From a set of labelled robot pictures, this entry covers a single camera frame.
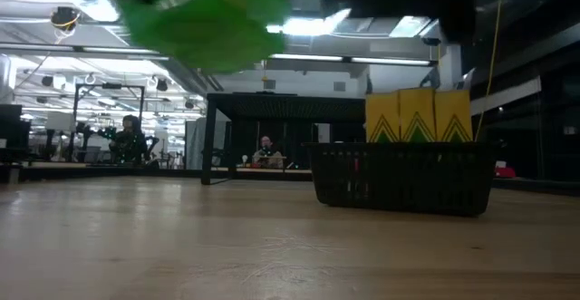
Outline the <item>grey partition panel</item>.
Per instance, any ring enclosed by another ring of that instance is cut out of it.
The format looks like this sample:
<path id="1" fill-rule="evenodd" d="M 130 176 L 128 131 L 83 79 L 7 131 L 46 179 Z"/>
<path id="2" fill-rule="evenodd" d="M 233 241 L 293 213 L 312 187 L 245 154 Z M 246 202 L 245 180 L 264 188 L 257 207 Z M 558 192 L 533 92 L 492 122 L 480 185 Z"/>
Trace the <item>grey partition panel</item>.
<path id="1" fill-rule="evenodd" d="M 203 149 L 205 145 L 206 119 L 199 118 L 186 122 L 185 134 L 185 166 L 186 169 L 202 169 Z M 223 150 L 226 138 L 226 121 L 217 121 L 215 124 L 212 165 L 220 164 L 218 150 Z"/>

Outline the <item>person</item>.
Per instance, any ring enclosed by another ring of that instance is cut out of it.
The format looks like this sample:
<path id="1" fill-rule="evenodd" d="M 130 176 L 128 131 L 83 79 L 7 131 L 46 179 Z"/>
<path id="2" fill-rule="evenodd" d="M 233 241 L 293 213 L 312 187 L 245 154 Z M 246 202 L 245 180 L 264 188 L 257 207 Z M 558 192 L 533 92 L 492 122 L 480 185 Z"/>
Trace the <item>person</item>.
<path id="1" fill-rule="evenodd" d="M 252 160 L 252 165 L 255 168 L 282 169 L 285 157 L 279 150 L 274 148 L 274 144 L 268 136 L 263 136 L 258 150 L 252 156 Z"/>
<path id="2" fill-rule="evenodd" d="M 145 136 L 138 117 L 124 116 L 122 130 L 115 133 L 109 144 L 112 162 L 140 166 L 151 160 L 151 152 L 159 141 L 157 137 Z"/>

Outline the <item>black monitor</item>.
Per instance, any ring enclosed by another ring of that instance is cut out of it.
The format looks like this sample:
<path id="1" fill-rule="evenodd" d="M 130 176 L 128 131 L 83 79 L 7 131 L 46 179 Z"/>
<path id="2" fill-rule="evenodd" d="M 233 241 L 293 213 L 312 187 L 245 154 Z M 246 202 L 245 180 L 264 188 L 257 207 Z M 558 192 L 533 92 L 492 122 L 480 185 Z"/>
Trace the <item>black monitor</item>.
<path id="1" fill-rule="evenodd" d="M 22 105 L 0 104 L 0 163 L 18 162 L 29 154 L 31 123 L 21 119 Z"/>

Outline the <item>black plastic basket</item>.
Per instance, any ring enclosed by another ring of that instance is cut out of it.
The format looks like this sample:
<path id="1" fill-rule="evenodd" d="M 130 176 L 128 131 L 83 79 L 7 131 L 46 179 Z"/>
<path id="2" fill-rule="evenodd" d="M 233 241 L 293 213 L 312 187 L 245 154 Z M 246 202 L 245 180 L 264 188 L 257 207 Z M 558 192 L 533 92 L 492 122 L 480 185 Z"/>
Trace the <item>black plastic basket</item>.
<path id="1" fill-rule="evenodd" d="M 476 217 L 497 147 L 481 142 L 306 143 L 316 197 L 333 207 Z"/>

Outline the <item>long linear ceiling light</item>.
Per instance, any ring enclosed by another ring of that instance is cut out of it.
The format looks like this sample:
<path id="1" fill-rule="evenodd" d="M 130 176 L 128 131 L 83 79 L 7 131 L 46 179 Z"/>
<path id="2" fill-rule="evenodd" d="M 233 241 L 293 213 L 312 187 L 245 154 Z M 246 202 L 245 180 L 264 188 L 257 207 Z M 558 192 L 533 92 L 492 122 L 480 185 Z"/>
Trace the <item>long linear ceiling light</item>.
<path id="1" fill-rule="evenodd" d="M 112 57 L 126 58 L 130 60 L 148 61 L 168 61 L 169 57 L 156 51 L 139 48 L 118 48 L 118 47 L 97 47 L 82 45 L 61 45 L 61 44 L 23 44 L 0 42 L 0 52 L 13 54 L 55 53 L 57 56 L 72 57 Z M 379 64 L 379 65 L 399 65 L 399 66 L 433 66 L 437 63 L 434 60 L 412 60 L 397 58 L 372 58 L 372 57 L 348 57 L 331 55 L 311 55 L 275 53 L 269 56 L 273 60 L 284 61 L 308 61 L 325 63 L 359 63 L 359 64 Z"/>

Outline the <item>green plastic basket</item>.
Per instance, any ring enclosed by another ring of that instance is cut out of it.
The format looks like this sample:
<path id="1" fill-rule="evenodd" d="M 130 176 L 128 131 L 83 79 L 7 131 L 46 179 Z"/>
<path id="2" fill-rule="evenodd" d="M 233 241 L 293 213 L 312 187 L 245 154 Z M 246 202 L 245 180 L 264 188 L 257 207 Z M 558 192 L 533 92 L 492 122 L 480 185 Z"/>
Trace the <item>green plastic basket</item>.
<path id="1" fill-rule="evenodd" d="M 236 72 L 281 53 L 285 38 L 270 33 L 290 15 L 288 0 L 115 0 L 131 40 L 193 67 Z"/>

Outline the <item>red white box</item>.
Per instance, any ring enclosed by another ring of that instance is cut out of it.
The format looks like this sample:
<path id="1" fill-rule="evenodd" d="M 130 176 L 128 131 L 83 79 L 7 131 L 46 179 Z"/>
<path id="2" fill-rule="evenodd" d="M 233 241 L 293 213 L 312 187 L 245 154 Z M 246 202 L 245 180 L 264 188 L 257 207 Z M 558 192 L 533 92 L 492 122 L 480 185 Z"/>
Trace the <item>red white box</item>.
<path id="1" fill-rule="evenodd" d="M 514 179 L 517 176 L 516 171 L 504 160 L 496 162 L 494 172 L 497 179 Z"/>

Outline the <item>black background rig frame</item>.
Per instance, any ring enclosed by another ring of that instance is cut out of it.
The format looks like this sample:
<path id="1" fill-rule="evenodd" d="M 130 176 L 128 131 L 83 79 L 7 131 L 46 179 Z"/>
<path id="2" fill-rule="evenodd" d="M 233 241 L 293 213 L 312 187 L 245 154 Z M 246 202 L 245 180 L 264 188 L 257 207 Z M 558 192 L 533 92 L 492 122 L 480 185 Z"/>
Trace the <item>black background rig frame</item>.
<path id="1" fill-rule="evenodd" d="M 74 152 L 74 137 L 76 134 L 76 118 L 77 118 L 77 112 L 78 112 L 78 103 L 80 98 L 80 91 L 81 88 L 87 87 L 90 89 L 90 91 L 92 91 L 94 88 L 99 87 L 101 89 L 104 90 L 120 90 L 120 89 L 128 89 L 130 92 L 132 92 L 133 89 L 139 89 L 140 90 L 140 97 L 139 97 L 139 101 L 140 101 L 140 107 L 139 107 L 139 120 L 142 121 L 142 116 L 143 116 L 143 109 L 144 109 L 144 102 L 145 102 L 145 91 L 146 88 L 145 86 L 142 85 L 131 85 L 131 84 L 121 84 L 118 82 L 104 82 L 104 83 L 100 83 L 100 84 L 89 84 L 89 83 L 81 83 L 81 84 L 76 84 L 75 85 L 75 93 L 74 93 L 74 99 L 73 99 L 73 107 L 72 107 L 72 118 L 73 118 L 73 128 L 71 131 L 71 135 L 70 135 L 70 140 L 69 140 L 69 145 L 67 147 L 68 150 L 68 156 L 67 156 L 67 161 L 68 162 L 73 162 L 73 152 Z"/>

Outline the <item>yellow green crayon box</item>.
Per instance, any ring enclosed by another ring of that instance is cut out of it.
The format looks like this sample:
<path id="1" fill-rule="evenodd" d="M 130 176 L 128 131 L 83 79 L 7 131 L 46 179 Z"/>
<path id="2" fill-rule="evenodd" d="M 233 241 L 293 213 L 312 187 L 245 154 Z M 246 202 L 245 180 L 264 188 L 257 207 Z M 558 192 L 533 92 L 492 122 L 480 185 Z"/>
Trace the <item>yellow green crayon box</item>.
<path id="1" fill-rule="evenodd" d="M 469 91 L 436 92 L 434 105 L 437 141 L 473 141 Z"/>
<path id="2" fill-rule="evenodd" d="M 399 90 L 401 140 L 434 142 L 436 137 L 432 88 Z"/>
<path id="3" fill-rule="evenodd" d="M 399 109 L 397 92 L 368 94 L 365 100 L 366 141 L 370 143 L 400 141 Z"/>

